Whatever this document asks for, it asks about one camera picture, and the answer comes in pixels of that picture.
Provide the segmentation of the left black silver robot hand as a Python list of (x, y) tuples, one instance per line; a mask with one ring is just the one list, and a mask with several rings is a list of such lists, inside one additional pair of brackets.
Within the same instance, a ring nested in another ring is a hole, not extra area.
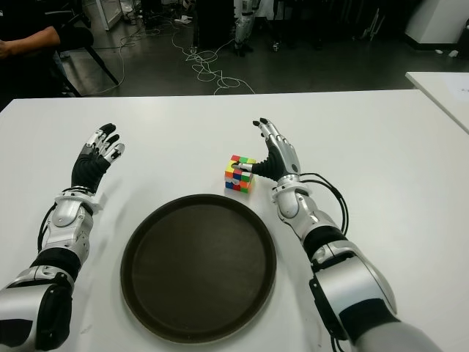
[(116, 129), (112, 123), (105, 124), (85, 142), (73, 166), (71, 188), (96, 193), (104, 174), (125, 151)]

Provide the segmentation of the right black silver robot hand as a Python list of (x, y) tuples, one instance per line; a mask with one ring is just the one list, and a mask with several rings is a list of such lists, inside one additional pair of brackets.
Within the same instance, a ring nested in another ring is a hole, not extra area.
[(276, 126), (265, 118), (254, 120), (253, 125), (261, 131), (267, 146), (267, 157), (259, 163), (242, 163), (240, 161), (232, 164), (233, 169), (250, 172), (273, 181), (279, 181), (287, 175), (300, 175), (300, 162), (295, 148), (289, 143), (276, 128)]

